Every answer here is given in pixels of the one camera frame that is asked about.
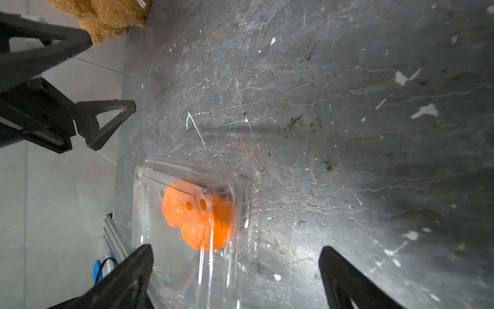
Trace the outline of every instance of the wire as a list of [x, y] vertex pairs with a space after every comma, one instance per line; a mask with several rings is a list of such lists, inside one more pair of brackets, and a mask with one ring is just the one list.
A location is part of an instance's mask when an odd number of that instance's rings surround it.
[[118, 266], [117, 260], [115, 260], [114, 257], [107, 257], [106, 259], [101, 262], [101, 265], [98, 268], [98, 273], [96, 274], [96, 279], [94, 280], [94, 285], [96, 285], [99, 282], [99, 277], [102, 276], [103, 274], [103, 266], [105, 265], [107, 260], [111, 260], [115, 266]]

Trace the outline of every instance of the orange plastic toy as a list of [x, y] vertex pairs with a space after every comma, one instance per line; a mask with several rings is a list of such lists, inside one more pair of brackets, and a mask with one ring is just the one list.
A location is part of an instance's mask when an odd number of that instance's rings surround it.
[[203, 196], [201, 187], [190, 180], [177, 179], [172, 181], [165, 190], [161, 211], [171, 227], [180, 227], [187, 212], [199, 204]]
[[209, 251], [211, 237], [213, 250], [221, 249], [230, 240], [233, 228], [218, 220], [213, 213], [190, 212], [184, 217], [180, 232], [192, 248], [200, 250], [204, 246], [204, 251]]
[[185, 242], [196, 250], [221, 249], [230, 240], [234, 206], [219, 196], [204, 194], [195, 182], [174, 180], [165, 190], [162, 212], [171, 227], [180, 227]]

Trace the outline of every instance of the brown plush toy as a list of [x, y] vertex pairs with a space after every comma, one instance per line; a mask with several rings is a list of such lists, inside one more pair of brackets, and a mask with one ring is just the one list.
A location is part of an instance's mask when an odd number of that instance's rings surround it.
[[121, 35], [128, 27], [144, 27], [151, 0], [48, 0], [75, 17], [91, 35], [93, 44]]

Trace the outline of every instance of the white paint speck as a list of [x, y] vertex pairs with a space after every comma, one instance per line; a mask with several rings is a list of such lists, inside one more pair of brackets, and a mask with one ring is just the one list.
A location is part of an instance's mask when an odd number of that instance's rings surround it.
[[407, 81], [408, 81], [408, 77], [406, 77], [405, 75], [403, 75], [402, 72], [396, 71], [396, 73], [395, 73], [395, 81], [397, 83], [399, 83], [400, 85], [404, 86], [407, 83]]
[[431, 115], [431, 116], [437, 117], [438, 112], [437, 112], [437, 109], [436, 109], [436, 106], [434, 105], [434, 103], [429, 103], [428, 105], [419, 107], [418, 112], [411, 115], [410, 118], [417, 119], [418, 117], [423, 116], [423, 115]]
[[435, 301], [437, 301], [437, 302], [440, 302], [440, 301], [441, 301], [441, 299], [440, 299], [439, 297], [437, 297], [436, 295], [434, 295], [434, 294], [430, 294], [430, 296], [431, 296], [431, 298], [432, 298], [433, 300], [435, 300]]
[[397, 259], [393, 259], [393, 263], [397, 266], [397, 267], [401, 267], [401, 263], [399, 260]]
[[408, 233], [405, 233], [402, 235], [403, 237], [406, 237], [410, 240], [417, 240], [418, 239], [418, 232], [415, 232], [415, 231], [408, 231]]
[[386, 101], [387, 99], [382, 100], [381, 103], [379, 103], [375, 108], [379, 109], [379, 107], [381, 107]]
[[404, 86], [408, 81], [415, 79], [420, 74], [421, 70], [422, 68], [419, 68], [410, 78], [406, 77], [402, 72], [396, 71], [395, 81]]

